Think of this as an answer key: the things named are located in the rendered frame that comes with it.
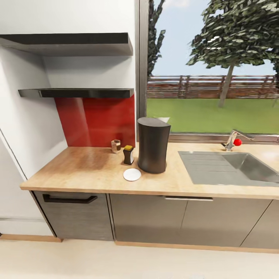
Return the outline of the bottle of coffee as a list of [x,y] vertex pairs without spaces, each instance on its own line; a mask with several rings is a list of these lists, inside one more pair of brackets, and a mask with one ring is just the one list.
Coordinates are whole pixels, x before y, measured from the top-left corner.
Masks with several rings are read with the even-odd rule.
[[123,150],[124,156],[125,156],[124,164],[127,164],[127,165],[133,164],[133,162],[134,162],[133,150],[134,150],[134,148],[130,145],[127,145],[124,147],[124,150]]

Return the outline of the saucer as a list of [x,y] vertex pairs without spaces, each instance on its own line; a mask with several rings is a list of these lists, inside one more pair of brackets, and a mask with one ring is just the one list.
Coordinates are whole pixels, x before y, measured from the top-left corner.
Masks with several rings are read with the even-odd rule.
[[128,169],[124,172],[124,178],[126,180],[135,181],[141,177],[141,172],[137,169]]

